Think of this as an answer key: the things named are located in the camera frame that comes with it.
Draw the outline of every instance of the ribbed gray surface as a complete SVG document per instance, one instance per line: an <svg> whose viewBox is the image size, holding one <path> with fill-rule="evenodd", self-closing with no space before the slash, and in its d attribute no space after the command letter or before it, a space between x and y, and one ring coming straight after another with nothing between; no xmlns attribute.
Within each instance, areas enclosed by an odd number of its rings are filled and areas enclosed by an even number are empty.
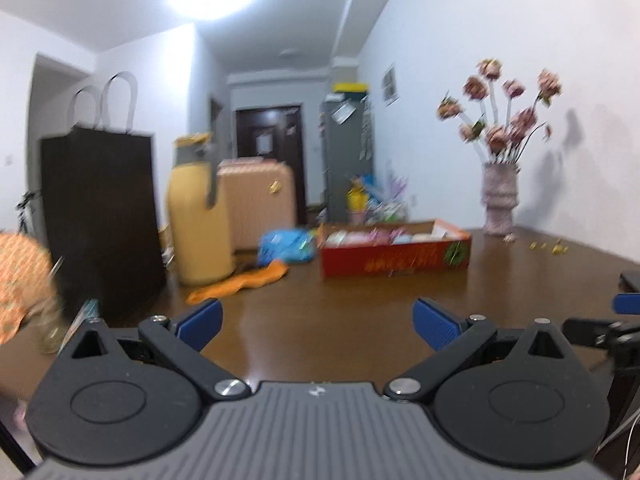
<svg viewBox="0 0 640 480"><path fill-rule="evenodd" d="M151 462L81 470L48 460L31 480L606 480L581 463L519 472L450 446L414 404L379 397L368 383L264 383L221 402L184 444Z"/></svg>

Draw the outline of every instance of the wooden table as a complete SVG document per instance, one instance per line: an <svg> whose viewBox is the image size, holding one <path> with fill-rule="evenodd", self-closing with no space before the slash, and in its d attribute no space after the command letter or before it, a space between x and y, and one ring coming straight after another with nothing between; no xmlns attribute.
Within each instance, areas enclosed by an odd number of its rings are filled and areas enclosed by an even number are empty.
<svg viewBox="0 0 640 480"><path fill-rule="evenodd" d="M527 230L517 235L506 244L474 232L468 271L323 282L317 261L295 266L273 285L225 298L222 332L203 353L254 388L264 380L372 381L381 388L431 354L412 327L420 296L460 317L485 314L503 327L524 327L536 317L558 323L571 316L616 317L610 305L618 276L638 265L572 243L568 253L552 255L556 238ZM530 250L533 241L546 242L546 250ZM128 324L150 314L175 316L186 308L180 298L186 293L166 294ZM604 357L577 351L587 365ZM0 347L0 390L29 399L52 359L38 352L27 327Z"/></svg>

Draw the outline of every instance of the pink suitcase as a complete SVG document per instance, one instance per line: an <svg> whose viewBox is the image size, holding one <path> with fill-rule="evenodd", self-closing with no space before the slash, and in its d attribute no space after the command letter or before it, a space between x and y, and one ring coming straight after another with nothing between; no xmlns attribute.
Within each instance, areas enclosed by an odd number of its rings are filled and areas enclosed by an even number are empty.
<svg viewBox="0 0 640 480"><path fill-rule="evenodd" d="M258 162L218 168L225 186L231 247L235 251L258 248L260 237L274 229L296 225L296 187L286 164Z"/></svg>

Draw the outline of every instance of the artificial flower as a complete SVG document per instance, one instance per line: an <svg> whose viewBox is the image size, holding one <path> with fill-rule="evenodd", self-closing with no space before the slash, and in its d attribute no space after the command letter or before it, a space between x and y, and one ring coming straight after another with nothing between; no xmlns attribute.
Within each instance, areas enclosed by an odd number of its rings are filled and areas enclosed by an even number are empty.
<svg viewBox="0 0 640 480"><path fill-rule="evenodd" d="M528 130L521 127L511 127L509 138L514 144L520 144L527 137Z"/></svg>
<svg viewBox="0 0 640 480"><path fill-rule="evenodd" d="M478 72L485 78L495 81L502 75L502 63L497 59L483 59L478 63Z"/></svg>
<svg viewBox="0 0 640 480"><path fill-rule="evenodd" d="M440 106L438 106L438 118L444 121L445 119L450 119L461 114L462 111L462 106L460 106L458 101L446 95L440 103Z"/></svg>
<svg viewBox="0 0 640 480"><path fill-rule="evenodd" d="M525 108L511 120L511 127L514 130L524 130L527 132L532 129L537 122L538 117L536 116L536 111L532 107Z"/></svg>
<svg viewBox="0 0 640 480"><path fill-rule="evenodd" d="M472 101L482 101L482 99L489 95L487 85L479 77L474 75L466 80L463 91Z"/></svg>
<svg viewBox="0 0 640 480"><path fill-rule="evenodd" d="M507 97L509 99L520 97L526 90L526 88L524 88L524 85L517 79L505 81L502 85L502 89L504 90L504 93L507 94Z"/></svg>
<svg viewBox="0 0 640 480"><path fill-rule="evenodd" d="M538 76L538 88L540 89L540 97L546 102L554 95L562 93L562 85L558 79L558 74L549 72L546 68Z"/></svg>
<svg viewBox="0 0 640 480"><path fill-rule="evenodd" d="M509 137L503 126L494 126L489 130L484 139L492 153L496 155L507 147Z"/></svg>
<svg viewBox="0 0 640 480"><path fill-rule="evenodd" d="M462 137L462 140L464 140L465 142L473 142L480 136L479 134L476 134L474 129L466 123L460 124L460 129L458 130L458 132L460 133L460 137Z"/></svg>

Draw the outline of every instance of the ceramic vase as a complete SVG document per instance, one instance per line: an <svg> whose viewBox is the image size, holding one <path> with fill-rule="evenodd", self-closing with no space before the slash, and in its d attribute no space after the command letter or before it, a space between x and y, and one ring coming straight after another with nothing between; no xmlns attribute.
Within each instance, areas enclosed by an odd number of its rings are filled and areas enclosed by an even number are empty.
<svg viewBox="0 0 640 480"><path fill-rule="evenodd" d="M486 207L484 232L505 236L513 230L518 205L518 167L511 162L489 162L482 176L482 203Z"/></svg>

